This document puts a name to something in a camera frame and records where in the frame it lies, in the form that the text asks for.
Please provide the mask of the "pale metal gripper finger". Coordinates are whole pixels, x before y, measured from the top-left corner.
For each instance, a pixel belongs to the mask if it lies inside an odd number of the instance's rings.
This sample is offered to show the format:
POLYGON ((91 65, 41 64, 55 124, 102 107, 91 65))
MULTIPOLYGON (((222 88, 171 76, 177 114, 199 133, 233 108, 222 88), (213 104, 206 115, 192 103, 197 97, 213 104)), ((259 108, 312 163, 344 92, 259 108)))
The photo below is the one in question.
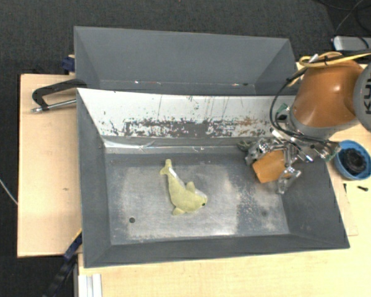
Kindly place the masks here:
POLYGON ((268 139, 260 139, 255 142, 250 142, 247 145, 247 155, 245 157, 245 162, 248 165, 251 165, 255 161, 261 159, 268 152, 269 152, 268 139))
POLYGON ((295 182, 296 179, 302 174, 301 170, 296 169, 293 166, 286 167, 279 175, 277 180, 277 193, 285 194, 290 186, 295 182))

